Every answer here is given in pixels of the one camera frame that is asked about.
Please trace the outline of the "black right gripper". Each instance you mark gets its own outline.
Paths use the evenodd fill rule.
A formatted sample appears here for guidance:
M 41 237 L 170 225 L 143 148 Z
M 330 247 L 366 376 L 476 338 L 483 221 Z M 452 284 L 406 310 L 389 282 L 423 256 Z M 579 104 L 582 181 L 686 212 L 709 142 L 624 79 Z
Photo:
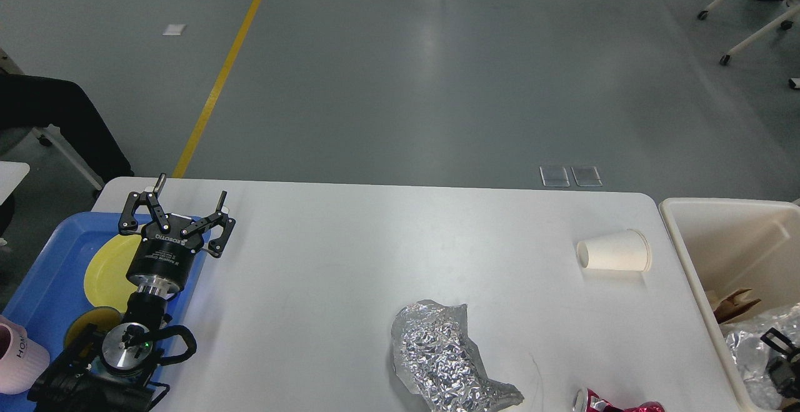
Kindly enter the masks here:
M 769 328 L 760 340 L 783 358 L 772 358 L 767 364 L 767 375 L 772 385 L 784 398 L 799 398 L 798 361 L 790 363 L 786 358 L 798 358 L 799 349 L 784 333 Z

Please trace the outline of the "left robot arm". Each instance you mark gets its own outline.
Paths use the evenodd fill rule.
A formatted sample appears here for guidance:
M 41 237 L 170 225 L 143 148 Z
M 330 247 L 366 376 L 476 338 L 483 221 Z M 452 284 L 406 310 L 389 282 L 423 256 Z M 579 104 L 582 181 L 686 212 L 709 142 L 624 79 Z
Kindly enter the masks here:
M 151 190 L 129 193 L 118 219 L 118 233 L 138 243 L 124 275 L 134 292 L 120 323 L 80 327 L 32 384 L 27 398 L 35 410 L 151 411 L 171 390 L 154 373 L 197 352 L 191 330 L 173 323 L 169 304 L 186 289 L 197 255 L 222 256 L 236 221 L 226 191 L 203 218 L 167 213 L 159 202 L 166 180 L 161 174 Z

